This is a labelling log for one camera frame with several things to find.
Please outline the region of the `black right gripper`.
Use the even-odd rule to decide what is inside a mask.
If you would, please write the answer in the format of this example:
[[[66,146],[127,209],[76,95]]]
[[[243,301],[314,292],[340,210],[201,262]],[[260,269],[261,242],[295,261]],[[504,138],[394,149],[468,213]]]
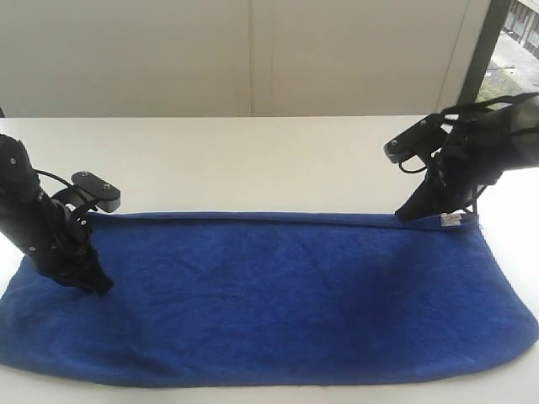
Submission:
[[[426,174],[416,194],[395,211],[400,221],[431,217],[437,210],[477,208],[478,197],[486,189],[486,128],[477,122],[460,123],[447,134],[443,146],[423,160]]]

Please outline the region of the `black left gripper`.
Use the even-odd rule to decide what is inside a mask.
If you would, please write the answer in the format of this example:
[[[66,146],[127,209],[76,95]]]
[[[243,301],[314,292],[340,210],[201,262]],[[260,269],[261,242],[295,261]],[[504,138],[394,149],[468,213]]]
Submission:
[[[36,200],[35,207],[45,238],[31,256],[38,272],[61,286],[105,296],[115,282],[99,264],[89,232],[72,223],[67,209],[48,197]]]

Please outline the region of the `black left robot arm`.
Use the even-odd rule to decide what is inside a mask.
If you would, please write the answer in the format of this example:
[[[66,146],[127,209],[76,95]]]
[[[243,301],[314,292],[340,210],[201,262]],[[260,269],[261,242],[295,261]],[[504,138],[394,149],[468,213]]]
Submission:
[[[91,172],[72,181],[33,168],[22,143],[1,135],[1,233],[61,286],[106,295],[115,285],[91,241],[86,214],[120,207],[120,190]]]

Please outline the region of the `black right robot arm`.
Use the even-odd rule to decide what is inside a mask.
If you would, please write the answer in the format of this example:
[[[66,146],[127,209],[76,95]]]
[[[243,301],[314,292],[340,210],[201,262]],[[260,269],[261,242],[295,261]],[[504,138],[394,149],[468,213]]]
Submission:
[[[474,213],[484,190],[507,171],[538,165],[538,95],[505,95],[429,114],[383,147],[401,167],[417,157],[422,183],[396,210],[401,221]]]

